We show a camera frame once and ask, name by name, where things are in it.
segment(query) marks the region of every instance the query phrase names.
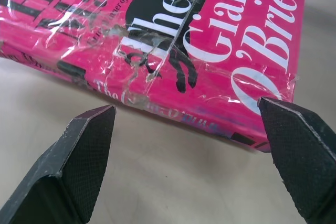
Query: pink book cover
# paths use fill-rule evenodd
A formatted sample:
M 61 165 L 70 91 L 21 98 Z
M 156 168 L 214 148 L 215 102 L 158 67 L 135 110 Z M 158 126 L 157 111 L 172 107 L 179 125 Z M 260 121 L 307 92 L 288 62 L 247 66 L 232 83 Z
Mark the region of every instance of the pink book cover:
M 305 0 L 0 0 L 0 56 L 263 152 Z

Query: gray surface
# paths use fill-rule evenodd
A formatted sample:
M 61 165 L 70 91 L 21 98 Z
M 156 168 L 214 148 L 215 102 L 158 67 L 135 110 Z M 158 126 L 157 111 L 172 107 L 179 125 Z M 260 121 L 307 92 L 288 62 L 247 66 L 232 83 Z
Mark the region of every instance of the gray surface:
M 336 129 L 336 0 L 306 0 L 295 101 Z M 0 60 L 0 205 L 69 120 L 108 100 Z M 303 224 L 268 154 L 119 108 L 91 224 Z

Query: torn plastic cover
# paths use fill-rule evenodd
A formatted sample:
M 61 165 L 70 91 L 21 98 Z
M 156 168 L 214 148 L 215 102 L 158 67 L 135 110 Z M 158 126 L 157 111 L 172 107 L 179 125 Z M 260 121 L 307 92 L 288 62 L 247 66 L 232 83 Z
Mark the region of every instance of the torn plastic cover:
M 0 0 L 1 56 L 268 151 L 293 100 L 304 0 Z

